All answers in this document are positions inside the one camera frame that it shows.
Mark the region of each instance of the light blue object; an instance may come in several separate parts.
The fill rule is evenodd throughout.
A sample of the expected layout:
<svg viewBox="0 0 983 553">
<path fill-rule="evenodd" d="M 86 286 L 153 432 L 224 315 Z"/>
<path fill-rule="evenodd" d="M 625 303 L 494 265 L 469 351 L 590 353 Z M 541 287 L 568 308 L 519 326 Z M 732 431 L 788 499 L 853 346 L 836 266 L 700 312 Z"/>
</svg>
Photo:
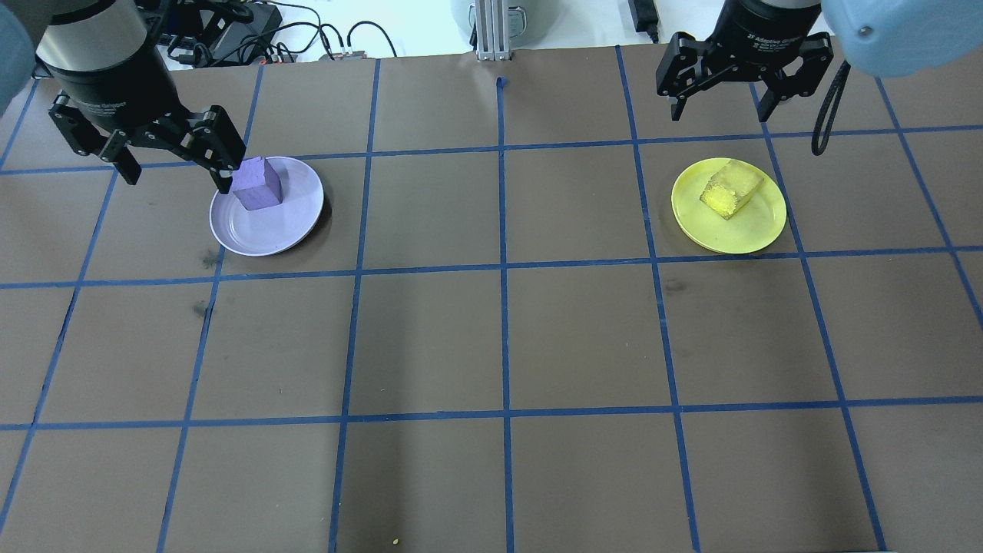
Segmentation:
<svg viewBox="0 0 983 553">
<path fill-rule="evenodd" d="M 983 44 L 983 0 L 823 0 L 850 65 L 903 77 Z"/>
<path fill-rule="evenodd" d="M 0 3 L 0 115 L 34 69 L 34 45 L 14 14 Z"/>
</svg>

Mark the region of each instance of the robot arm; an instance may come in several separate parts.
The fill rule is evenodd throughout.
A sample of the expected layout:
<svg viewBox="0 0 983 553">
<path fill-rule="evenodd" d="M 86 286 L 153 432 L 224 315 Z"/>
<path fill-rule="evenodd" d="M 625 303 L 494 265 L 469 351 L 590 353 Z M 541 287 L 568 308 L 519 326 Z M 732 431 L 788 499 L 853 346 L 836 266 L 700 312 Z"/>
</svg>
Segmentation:
<svg viewBox="0 0 983 553">
<path fill-rule="evenodd" d="M 724 81 L 764 81 L 761 121 L 780 101 L 815 93 L 833 60 L 827 33 L 807 36 L 821 11 L 846 61 L 878 77 L 943 65 L 983 43 L 981 0 L 725 0 L 709 38 L 677 32 L 669 41 L 656 91 L 672 99 L 672 119 L 694 93 Z M 796 59 L 802 65 L 789 74 Z"/>
<path fill-rule="evenodd" d="M 26 24 L 43 17 L 33 0 L 17 5 L 34 17 Z M 37 55 L 63 88 L 49 113 L 75 153 L 98 155 L 136 184 L 141 168 L 129 146 L 169 150 L 208 169 L 227 193 L 246 146 L 221 106 L 193 113 L 182 105 L 134 0 L 53 6 Z"/>
</svg>

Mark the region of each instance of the plate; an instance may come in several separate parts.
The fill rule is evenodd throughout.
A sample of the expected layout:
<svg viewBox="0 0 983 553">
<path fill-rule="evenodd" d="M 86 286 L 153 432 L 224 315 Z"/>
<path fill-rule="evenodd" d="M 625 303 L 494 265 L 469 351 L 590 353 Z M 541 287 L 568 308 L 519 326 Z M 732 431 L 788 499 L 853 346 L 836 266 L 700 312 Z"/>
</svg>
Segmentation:
<svg viewBox="0 0 983 553">
<path fill-rule="evenodd" d="M 729 161 L 729 157 L 712 157 L 687 167 L 672 185 L 672 213 L 686 236 L 704 248 L 722 254 L 749 254 L 774 242 L 785 228 L 785 198 L 768 173 L 746 163 L 765 181 L 740 211 L 730 220 L 724 219 L 701 202 L 700 195 L 710 177 Z"/>
<path fill-rule="evenodd" d="M 248 212 L 232 193 L 216 192 L 211 198 L 211 233 L 239 255 L 268 256 L 291 248 L 311 232 L 324 207 L 320 178 L 306 163 L 281 156 L 266 160 L 280 177 L 279 206 Z"/>
</svg>

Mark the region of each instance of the power adapter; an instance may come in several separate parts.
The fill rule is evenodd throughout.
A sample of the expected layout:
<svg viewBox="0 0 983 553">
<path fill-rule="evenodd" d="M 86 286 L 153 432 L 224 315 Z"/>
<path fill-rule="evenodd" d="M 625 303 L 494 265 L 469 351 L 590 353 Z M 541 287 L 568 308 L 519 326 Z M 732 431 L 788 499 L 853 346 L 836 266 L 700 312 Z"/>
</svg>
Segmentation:
<svg viewBox="0 0 983 553">
<path fill-rule="evenodd" d="M 652 42 L 659 42 L 659 10 L 656 0 L 628 0 L 631 10 L 631 21 L 635 24 L 635 32 L 646 32 Z"/>
</svg>

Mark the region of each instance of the yellow block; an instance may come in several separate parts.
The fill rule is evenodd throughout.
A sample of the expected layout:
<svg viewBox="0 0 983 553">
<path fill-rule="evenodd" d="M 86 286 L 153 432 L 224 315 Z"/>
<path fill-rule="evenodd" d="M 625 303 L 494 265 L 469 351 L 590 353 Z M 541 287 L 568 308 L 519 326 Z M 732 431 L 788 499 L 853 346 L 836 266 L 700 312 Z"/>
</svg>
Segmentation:
<svg viewBox="0 0 983 553">
<path fill-rule="evenodd" d="M 707 182 L 700 201 L 730 220 L 747 204 L 765 179 L 743 161 L 732 159 Z"/>
</svg>

